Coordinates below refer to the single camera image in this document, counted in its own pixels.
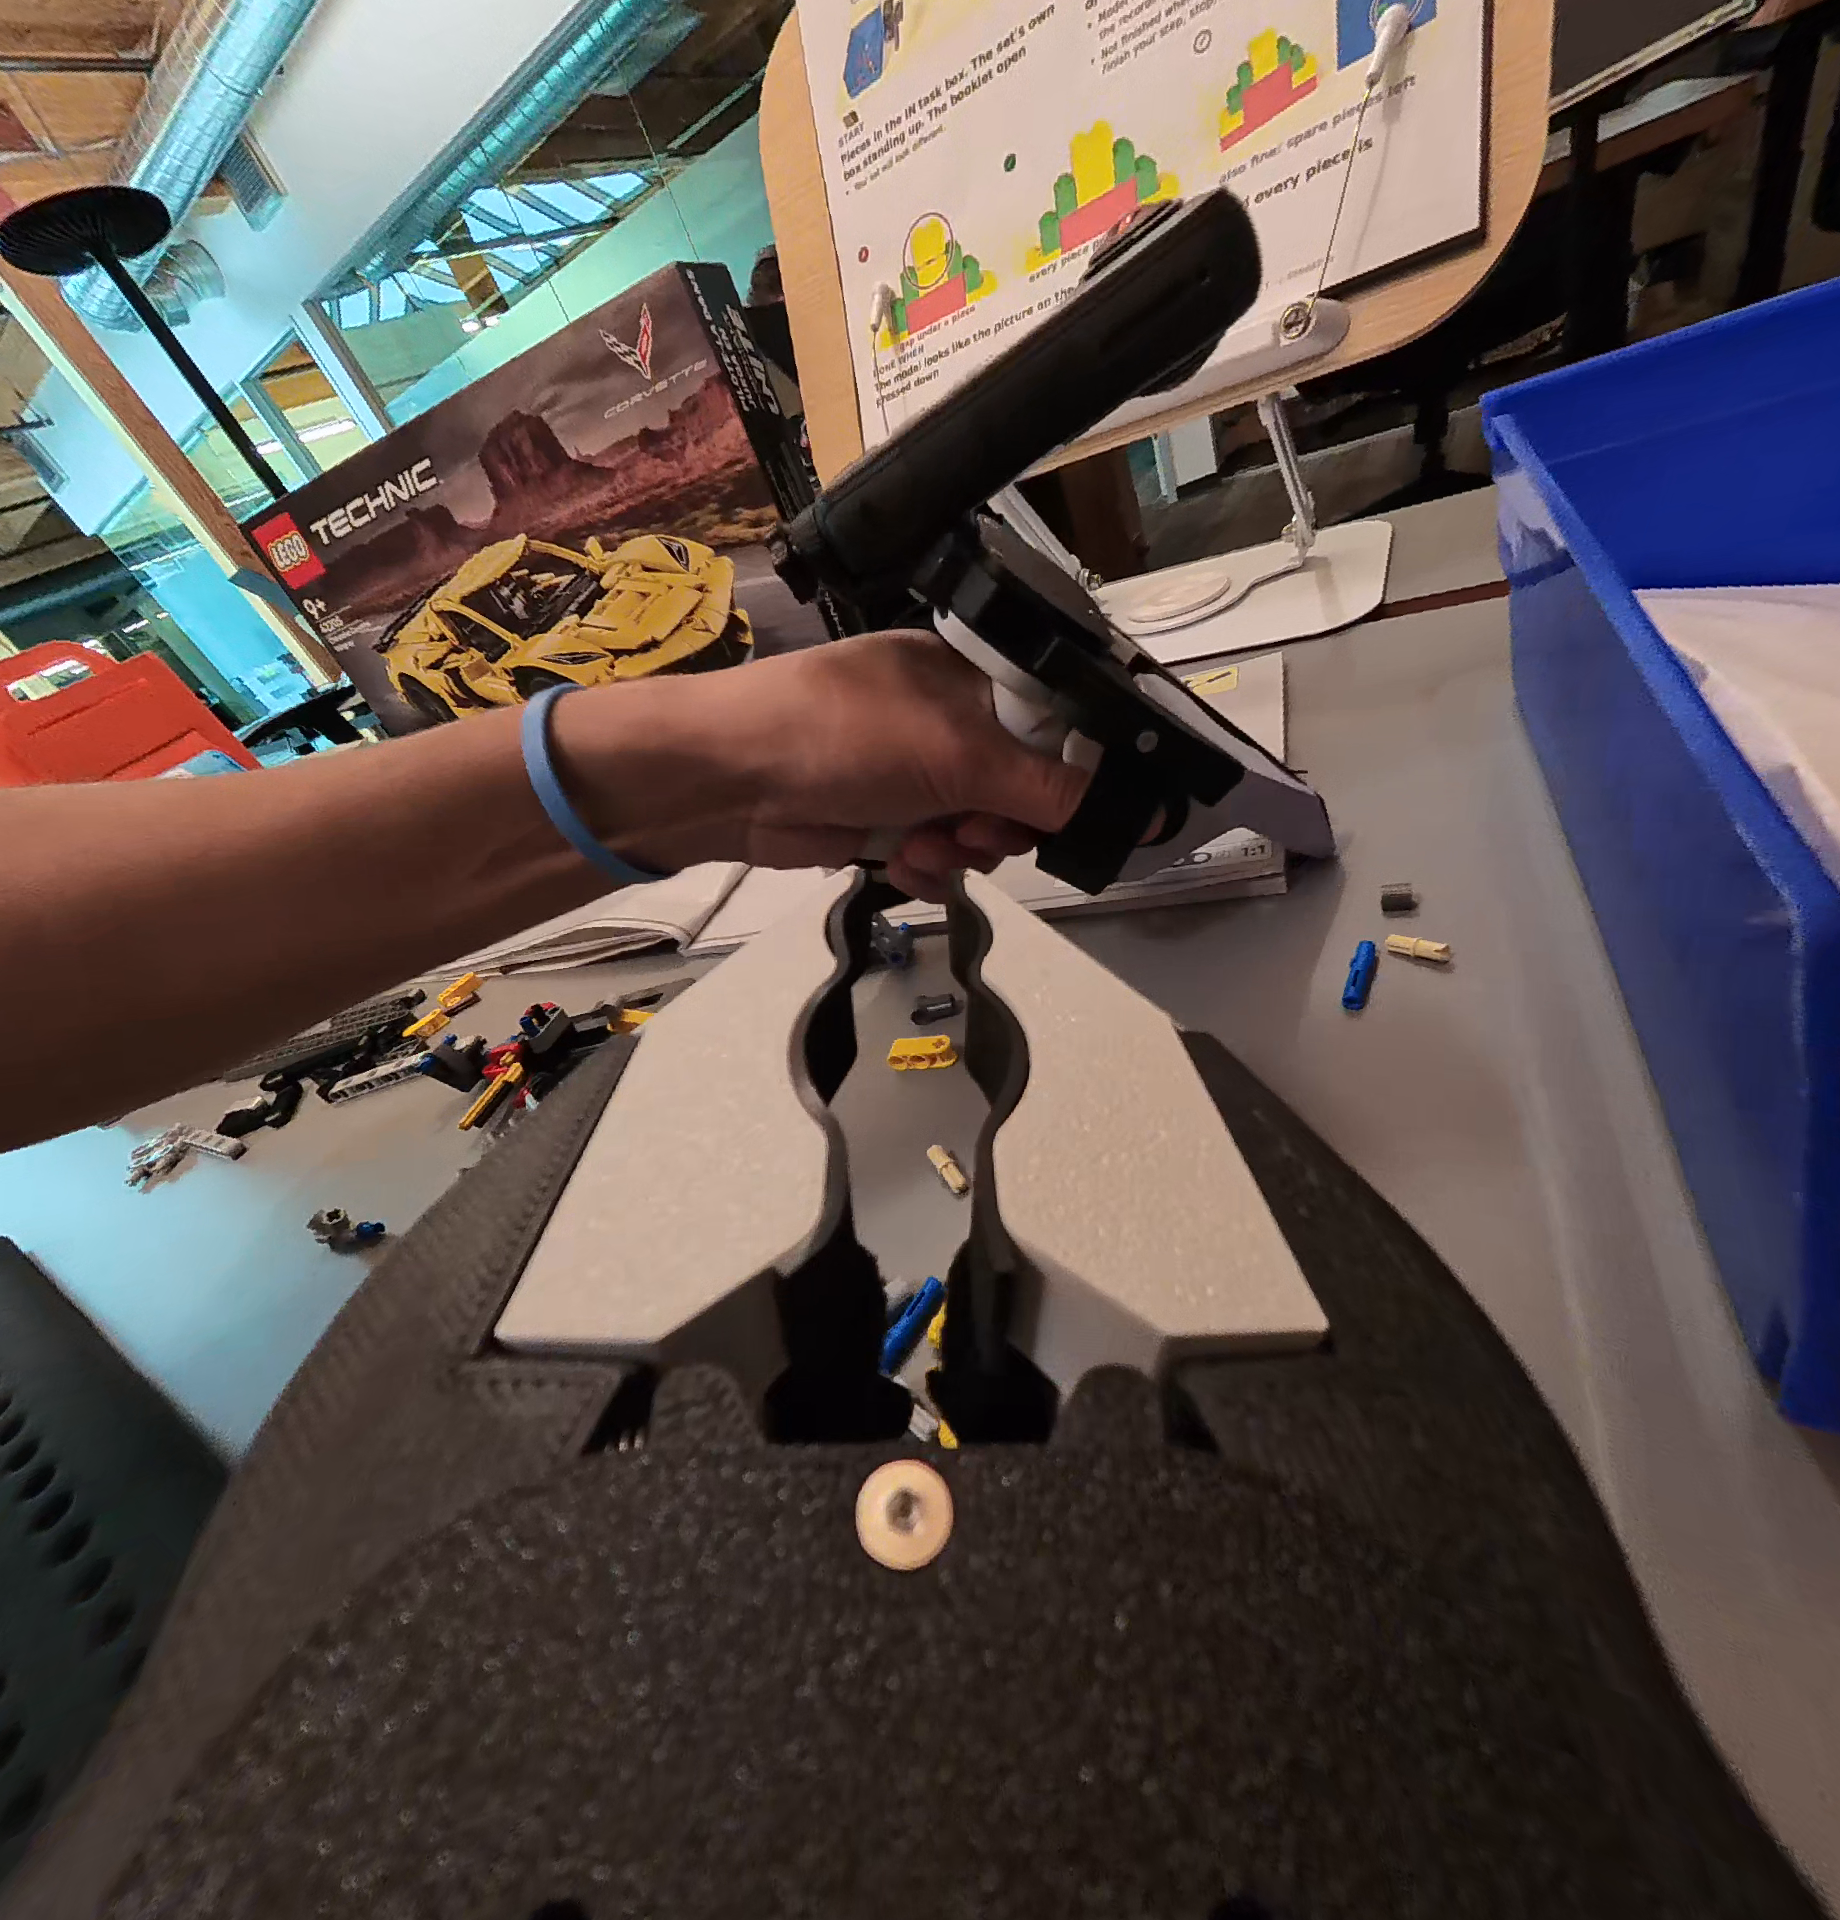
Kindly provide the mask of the printed instruction sheet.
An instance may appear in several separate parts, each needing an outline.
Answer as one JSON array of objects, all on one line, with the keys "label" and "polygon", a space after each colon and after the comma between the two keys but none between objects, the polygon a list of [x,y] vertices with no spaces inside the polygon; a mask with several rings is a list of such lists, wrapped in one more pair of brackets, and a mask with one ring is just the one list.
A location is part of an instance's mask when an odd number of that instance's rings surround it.
[{"label": "printed instruction sheet", "polygon": [[1262,376],[1287,305],[1485,218],[1479,0],[801,6],[867,449],[1040,329],[1147,209],[1231,188],[1262,288],[1185,395]]}]

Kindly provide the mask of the person's left hand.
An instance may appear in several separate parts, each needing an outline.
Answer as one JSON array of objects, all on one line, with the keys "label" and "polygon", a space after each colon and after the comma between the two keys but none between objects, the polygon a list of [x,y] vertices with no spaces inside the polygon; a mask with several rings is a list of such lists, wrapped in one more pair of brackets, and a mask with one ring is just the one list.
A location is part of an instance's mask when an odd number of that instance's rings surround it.
[{"label": "person's left hand", "polygon": [[1033,849],[1089,791],[1089,768],[1019,748],[988,673],[915,630],[586,685],[550,712],[550,768],[636,868],[869,855],[905,899]]}]

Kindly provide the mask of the person's left forearm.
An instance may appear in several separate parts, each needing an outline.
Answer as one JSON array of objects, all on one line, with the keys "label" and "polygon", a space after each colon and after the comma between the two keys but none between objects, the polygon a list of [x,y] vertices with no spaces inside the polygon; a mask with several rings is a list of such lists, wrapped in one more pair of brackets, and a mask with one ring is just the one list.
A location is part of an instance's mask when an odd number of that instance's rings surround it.
[{"label": "person's left forearm", "polygon": [[0,1150],[600,890],[518,712],[224,778],[0,784]]}]

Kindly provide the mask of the black dimpled pad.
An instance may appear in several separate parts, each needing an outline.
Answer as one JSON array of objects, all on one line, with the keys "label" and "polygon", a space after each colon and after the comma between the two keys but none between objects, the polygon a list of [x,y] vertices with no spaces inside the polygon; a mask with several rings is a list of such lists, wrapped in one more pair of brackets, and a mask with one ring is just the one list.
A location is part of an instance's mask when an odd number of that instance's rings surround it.
[{"label": "black dimpled pad", "polygon": [[0,1237],[0,1880],[104,1744],[224,1486],[208,1435]]}]

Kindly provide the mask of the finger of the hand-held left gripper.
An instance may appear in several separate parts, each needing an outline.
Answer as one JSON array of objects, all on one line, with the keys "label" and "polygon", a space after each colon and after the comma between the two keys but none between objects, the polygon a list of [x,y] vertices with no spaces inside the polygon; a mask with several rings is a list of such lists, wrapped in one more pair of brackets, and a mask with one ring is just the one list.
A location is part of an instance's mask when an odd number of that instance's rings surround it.
[{"label": "finger of the hand-held left gripper", "polygon": [[1218,834],[1333,855],[1326,791],[1155,664],[1058,563],[997,523],[997,644],[1070,718],[1089,791],[1040,867],[1173,867]]}]

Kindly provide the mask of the blue wristband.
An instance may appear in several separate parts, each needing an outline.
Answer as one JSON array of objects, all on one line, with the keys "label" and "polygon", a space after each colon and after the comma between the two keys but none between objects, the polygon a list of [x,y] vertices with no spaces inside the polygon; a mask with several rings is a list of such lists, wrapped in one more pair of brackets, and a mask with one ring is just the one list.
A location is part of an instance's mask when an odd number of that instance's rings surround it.
[{"label": "blue wristband", "polygon": [[554,768],[554,706],[570,701],[579,685],[546,685],[523,701],[523,784],[529,798],[546,804],[550,834],[598,868],[607,876],[615,890],[629,885],[661,885],[673,868],[655,868],[655,867],[636,867],[621,855],[615,848],[598,841],[598,826],[579,809],[570,798],[570,778]]}]

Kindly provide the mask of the lego instruction booklet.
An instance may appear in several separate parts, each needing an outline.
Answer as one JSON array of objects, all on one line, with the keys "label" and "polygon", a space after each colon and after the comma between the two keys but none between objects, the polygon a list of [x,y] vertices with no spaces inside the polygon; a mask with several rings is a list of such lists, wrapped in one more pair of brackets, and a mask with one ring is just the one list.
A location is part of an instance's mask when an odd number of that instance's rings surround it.
[{"label": "lego instruction booklet", "polygon": [[[1287,748],[1285,652],[1201,667],[1185,673],[1185,685],[1207,695],[1260,748],[1269,753]],[[683,876],[621,885],[518,936],[500,936],[474,951],[463,967],[579,967],[579,966],[607,966],[636,951],[718,958],[760,936],[769,925],[779,925],[795,902],[805,902],[814,885],[818,868],[688,867]],[[1030,849],[1001,855],[988,885],[1033,914],[1089,914],[1089,912],[1274,899],[1287,885],[1287,855],[1269,841],[1231,826],[1210,848],[1173,855],[1163,868],[1120,876],[1103,899],[1045,876]]]}]

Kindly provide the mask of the light grey lego beam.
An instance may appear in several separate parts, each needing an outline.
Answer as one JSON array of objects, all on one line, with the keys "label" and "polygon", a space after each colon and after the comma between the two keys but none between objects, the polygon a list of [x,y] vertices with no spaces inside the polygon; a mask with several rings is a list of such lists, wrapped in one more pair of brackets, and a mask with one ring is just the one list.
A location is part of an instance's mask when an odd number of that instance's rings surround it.
[{"label": "light grey lego beam", "polygon": [[391,1057],[391,1064],[351,1066],[342,1078],[324,1078],[324,1103],[342,1104],[342,1103],[385,1094],[385,1088],[406,1088],[406,1078],[449,1088],[449,1077],[440,1066],[440,1057],[420,1051],[420,1057]]}]

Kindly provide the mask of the black disc-topped pole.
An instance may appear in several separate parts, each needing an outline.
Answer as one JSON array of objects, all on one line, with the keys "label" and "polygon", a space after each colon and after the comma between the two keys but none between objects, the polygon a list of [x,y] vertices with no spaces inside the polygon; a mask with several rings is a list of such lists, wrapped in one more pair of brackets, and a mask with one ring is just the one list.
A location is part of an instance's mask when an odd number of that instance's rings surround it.
[{"label": "black disc-topped pole", "polygon": [[0,259],[6,268],[44,272],[44,284],[96,268],[117,288],[117,303],[171,355],[184,389],[208,409],[208,418],[237,446],[237,459],[281,507],[281,492],[289,492],[281,473],[263,459],[263,446],[243,435],[232,400],[208,389],[208,376],[191,358],[175,329],[153,305],[145,284],[128,272],[128,259],[153,255],[158,243],[171,243],[171,209],[162,209],[162,198],[128,188],[128,184],[83,184],[83,188],[56,188],[56,198],[40,198],[40,204],[0,218]]}]

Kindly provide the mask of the light grey lego axle pieces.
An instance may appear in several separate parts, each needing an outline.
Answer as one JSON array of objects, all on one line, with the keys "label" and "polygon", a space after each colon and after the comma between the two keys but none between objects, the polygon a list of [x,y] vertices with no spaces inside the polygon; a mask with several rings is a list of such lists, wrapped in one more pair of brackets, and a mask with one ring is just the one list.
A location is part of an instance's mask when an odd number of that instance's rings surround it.
[{"label": "light grey lego axle pieces", "polygon": [[206,1157],[243,1157],[247,1140],[232,1140],[216,1126],[162,1126],[162,1134],[153,1134],[153,1140],[128,1144],[123,1188],[158,1188],[158,1177],[171,1177],[195,1150]]}]

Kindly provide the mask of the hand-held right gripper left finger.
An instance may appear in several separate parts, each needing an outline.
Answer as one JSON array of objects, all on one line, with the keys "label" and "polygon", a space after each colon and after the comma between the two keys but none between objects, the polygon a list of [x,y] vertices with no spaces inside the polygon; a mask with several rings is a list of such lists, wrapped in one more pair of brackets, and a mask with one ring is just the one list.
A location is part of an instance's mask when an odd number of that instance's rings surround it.
[{"label": "hand-held right gripper left finger", "polygon": [[884,1435],[884,1279],[831,1118],[867,958],[869,876],[849,867],[629,1039],[500,1347],[711,1361],[779,1444]]}]

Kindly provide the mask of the lego set box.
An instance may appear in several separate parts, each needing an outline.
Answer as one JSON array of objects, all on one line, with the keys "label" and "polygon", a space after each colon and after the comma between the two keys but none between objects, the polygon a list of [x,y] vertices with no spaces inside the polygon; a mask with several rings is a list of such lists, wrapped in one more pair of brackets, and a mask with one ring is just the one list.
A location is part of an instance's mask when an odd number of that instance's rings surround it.
[{"label": "lego set box", "polygon": [[385,735],[818,632],[769,538],[805,424],[718,259],[665,259],[360,446],[247,546]]}]

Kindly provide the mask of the black lego beam pile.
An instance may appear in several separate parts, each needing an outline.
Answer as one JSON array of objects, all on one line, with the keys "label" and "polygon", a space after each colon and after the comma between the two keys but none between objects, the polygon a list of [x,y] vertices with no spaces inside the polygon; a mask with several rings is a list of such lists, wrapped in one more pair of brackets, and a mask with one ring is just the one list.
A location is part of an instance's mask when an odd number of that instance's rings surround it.
[{"label": "black lego beam pile", "polygon": [[216,1078],[304,1078],[304,1077],[336,1077],[336,1066],[368,1066],[382,1064],[385,1051],[406,1039],[406,1023],[428,1006],[428,986],[391,986],[391,996],[372,996],[372,1000],[351,1000],[237,1066],[216,1066]]}]

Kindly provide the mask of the blue plastic bin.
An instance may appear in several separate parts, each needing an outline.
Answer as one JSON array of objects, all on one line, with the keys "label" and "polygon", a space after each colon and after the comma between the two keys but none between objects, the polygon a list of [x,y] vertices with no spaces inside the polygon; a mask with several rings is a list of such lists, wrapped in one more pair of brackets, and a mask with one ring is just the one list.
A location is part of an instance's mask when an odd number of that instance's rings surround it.
[{"label": "blue plastic bin", "polygon": [[1840,885],[1644,588],[1840,588],[1840,272],[1479,409],[1513,701],[1727,1311],[1840,1435]]}]

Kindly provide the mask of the orange carry bag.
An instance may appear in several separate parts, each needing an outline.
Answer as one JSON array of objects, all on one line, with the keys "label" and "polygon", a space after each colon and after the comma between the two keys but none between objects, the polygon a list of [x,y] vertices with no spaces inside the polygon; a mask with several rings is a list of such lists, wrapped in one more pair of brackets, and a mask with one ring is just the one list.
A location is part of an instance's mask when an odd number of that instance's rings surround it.
[{"label": "orange carry bag", "polygon": [[263,768],[171,664],[40,644],[0,664],[0,784],[162,778],[191,759]]}]

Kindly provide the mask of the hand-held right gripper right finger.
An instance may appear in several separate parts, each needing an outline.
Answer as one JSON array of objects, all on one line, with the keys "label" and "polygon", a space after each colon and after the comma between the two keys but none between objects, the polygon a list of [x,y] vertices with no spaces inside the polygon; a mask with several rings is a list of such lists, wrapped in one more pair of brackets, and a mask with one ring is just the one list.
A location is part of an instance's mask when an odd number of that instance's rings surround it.
[{"label": "hand-held right gripper right finger", "polygon": [[963,876],[947,902],[963,1066],[988,1103],[947,1279],[947,1389],[1040,1401],[1089,1369],[1326,1347],[1304,1279],[1185,1031]]}]

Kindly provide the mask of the white paper bag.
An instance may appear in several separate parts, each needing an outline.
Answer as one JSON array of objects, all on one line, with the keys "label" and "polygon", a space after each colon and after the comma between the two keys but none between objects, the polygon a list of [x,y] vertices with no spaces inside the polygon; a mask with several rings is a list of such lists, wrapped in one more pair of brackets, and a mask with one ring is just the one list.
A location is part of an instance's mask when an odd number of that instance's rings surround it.
[{"label": "white paper bag", "polygon": [[1840,885],[1840,583],[1635,588],[1635,608]]}]

